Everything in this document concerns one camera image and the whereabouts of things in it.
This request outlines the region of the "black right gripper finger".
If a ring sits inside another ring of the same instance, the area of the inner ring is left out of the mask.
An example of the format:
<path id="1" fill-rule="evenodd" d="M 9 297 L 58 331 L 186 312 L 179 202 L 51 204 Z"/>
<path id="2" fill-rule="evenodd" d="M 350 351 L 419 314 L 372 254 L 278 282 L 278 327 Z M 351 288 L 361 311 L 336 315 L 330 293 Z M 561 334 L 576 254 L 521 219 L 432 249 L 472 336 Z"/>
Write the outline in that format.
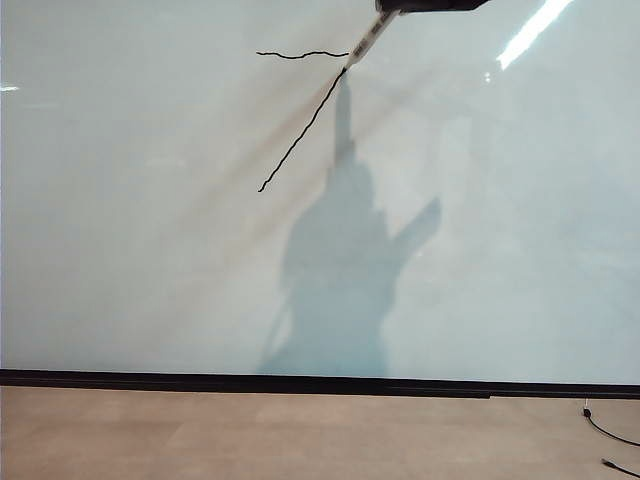
<path id="1" fill-rule="evenodd" d="M 376 0 L 379 12 L 399 14 L 472 11 L 488 3 L 488 0 Z"/>

